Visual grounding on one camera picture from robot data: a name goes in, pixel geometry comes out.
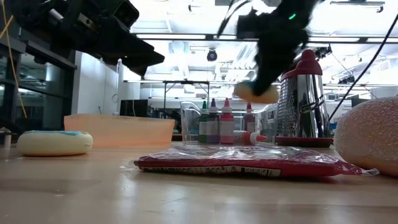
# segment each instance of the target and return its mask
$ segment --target orange plastic bin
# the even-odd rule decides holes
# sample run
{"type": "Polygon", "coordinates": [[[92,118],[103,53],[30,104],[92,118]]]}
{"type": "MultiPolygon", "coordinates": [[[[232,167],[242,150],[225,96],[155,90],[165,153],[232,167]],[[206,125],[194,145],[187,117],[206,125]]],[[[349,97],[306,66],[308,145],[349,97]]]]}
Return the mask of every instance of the orange plastic bin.
{"type": "Polygon", "coordinates": [[[86,131],[94,148],[169,146],[173,119],[137,118],[100,114],[74,114],[64,117],[66,131],[86,131]]]}

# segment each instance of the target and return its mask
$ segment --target white round sponge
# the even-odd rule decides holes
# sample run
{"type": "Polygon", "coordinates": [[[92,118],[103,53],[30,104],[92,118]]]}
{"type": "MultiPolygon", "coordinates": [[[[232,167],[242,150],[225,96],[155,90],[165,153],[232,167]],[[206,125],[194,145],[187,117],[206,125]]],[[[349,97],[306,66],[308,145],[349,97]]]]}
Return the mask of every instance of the white round sponge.
{"type": "Polygon", "coordinates": [[[334,144],[347,162],[398,176],[398,97],[355,106],[338,121],[334,144]]]}
{"type": "Polygon", "coordinates": [[[75,156],[93,147],[93,137],[79,131],[28,131],[18,139],[24,156],[75,156]]]}

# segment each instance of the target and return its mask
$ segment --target pink bottle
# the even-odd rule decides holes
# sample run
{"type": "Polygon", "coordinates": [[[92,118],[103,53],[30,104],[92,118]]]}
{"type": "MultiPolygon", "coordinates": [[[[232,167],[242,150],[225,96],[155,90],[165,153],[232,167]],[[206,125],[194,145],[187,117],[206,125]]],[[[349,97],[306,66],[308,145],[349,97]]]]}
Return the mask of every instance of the pink bottle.
{"type": "Polygon", "coordinates": [[[234,116],[232,114],[232,107],[229,106],[228,98],[225,99],[224,107],[221,109],[223,114],[220,116],[220,143],[234,144],[234,116]]]}

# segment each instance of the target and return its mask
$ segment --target pink mesh sponge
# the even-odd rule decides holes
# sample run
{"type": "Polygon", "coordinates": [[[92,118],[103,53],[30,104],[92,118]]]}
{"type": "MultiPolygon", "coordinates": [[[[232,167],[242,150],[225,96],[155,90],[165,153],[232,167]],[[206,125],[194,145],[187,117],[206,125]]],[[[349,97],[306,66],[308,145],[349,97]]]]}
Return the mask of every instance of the pink mesh sponge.
{"type": "Polygon", "coordinates": [[[349,163],[398,176],[398,96],[369,100],[339,121],[335,146],[349,163]]]}

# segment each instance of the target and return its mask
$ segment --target red grater lid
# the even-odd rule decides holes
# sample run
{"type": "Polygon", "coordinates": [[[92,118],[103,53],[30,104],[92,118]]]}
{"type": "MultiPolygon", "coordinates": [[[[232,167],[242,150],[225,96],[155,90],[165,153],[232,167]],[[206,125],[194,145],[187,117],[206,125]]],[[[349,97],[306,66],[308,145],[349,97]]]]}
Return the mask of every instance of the red grater lid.
{"type": "Polygon", "coordinates": [[[297,75],[322,75],[322,68],[317,62],[315,53],[312,50],[304,50],[301,54],[301,61],[297,63],[296,68],[283,74],[280,81],[297,75]]]}

